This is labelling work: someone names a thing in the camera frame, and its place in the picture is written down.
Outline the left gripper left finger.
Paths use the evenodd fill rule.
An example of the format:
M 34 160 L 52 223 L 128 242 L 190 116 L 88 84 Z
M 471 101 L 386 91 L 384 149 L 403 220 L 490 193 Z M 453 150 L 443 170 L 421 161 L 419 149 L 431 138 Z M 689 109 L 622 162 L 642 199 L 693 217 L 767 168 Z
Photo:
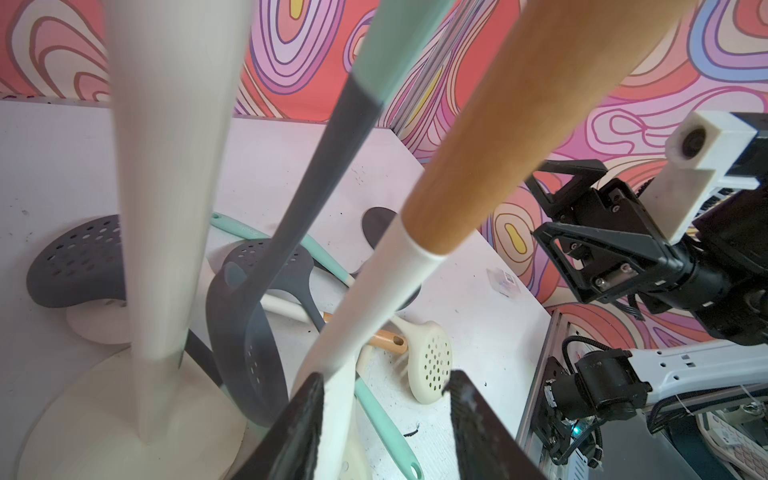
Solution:
M 323 404 L 324 381 L 313 373 L 232 479 L 313 479 Z

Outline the dark grey utensil rack stand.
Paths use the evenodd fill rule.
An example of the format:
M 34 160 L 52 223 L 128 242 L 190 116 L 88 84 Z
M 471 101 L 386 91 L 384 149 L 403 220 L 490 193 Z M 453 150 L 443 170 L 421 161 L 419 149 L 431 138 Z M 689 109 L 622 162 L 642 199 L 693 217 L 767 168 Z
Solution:
M 362 217 L 363 235 L 372 249 L 375 249 L 397 213 L 386 207 L 372 207 Z

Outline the cream skimmer wooden handle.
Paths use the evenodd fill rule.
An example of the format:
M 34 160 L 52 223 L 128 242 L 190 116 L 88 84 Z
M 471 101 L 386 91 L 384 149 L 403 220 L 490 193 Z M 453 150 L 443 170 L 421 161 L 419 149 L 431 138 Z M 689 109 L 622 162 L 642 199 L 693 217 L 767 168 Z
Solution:
M 694 8 L 530 1 L 295 380 L 325 394 L 316 479 L 338 476 L 358 352 L 445 258 Z

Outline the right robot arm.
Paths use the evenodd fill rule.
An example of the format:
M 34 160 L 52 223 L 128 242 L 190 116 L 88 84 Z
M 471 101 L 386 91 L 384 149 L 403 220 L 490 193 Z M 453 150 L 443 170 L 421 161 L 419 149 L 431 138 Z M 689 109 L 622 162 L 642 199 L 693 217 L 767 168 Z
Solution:
M 674 401 L 724 401 L 739 386 L 766 391 L 765 185 L 732 195 L 694 221 L 694 235 L 672 241 L 599 161 L 547 161 L 542 171 L 568 181 L 547 191 L 528 178 L 547 215 L 534 238 L 578 301 L 613 304 L 635 317 L 685 310 L 710 335 L 707 343 L 651 351 L 595 341 L 579 360 L 567 352 L 547 358 L 529 428 L 553 464 L 581 453 L 597 467 L 601 427 L 641 409 L 656 432 L 671 419 Z

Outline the grey skimmer mint handle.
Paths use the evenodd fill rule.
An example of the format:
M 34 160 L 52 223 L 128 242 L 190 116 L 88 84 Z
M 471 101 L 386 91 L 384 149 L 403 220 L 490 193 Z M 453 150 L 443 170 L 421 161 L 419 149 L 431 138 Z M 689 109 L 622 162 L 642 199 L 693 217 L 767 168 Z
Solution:
M 260 304 L 368 137 L 384 106 L 445 18 L 449 1 L 382 1 L 307 170 L 266 252 L 244 281 L 219 271 L 206 299 L 212 355 L 245 418 L 270 427 L 289 403 L 275 339 Z

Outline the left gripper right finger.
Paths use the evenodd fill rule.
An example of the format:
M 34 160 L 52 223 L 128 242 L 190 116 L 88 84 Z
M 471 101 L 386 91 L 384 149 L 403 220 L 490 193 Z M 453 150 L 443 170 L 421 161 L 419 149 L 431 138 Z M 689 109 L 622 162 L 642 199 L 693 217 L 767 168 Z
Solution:
M 464 371 L 452 370 L 443 392 L 461 479 L 545 479 Z

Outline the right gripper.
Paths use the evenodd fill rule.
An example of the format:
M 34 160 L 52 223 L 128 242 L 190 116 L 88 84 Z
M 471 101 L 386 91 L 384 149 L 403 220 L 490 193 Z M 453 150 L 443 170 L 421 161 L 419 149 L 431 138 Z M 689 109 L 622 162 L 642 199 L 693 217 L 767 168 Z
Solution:
M 546 192 L 533 174 L 525 185 L 554 219 L 608 169 L 599 160 L 546 160 L 536 173 L 570 180 Z M 652 312 L 685 310 L 717 339 L 767 342 L 767 185 L 734 194 L 694 221 L 695 238 L 675 245 L 643 228 L 626 232 L 547 222 L 533 236 L 581 303 L 639 294 Z

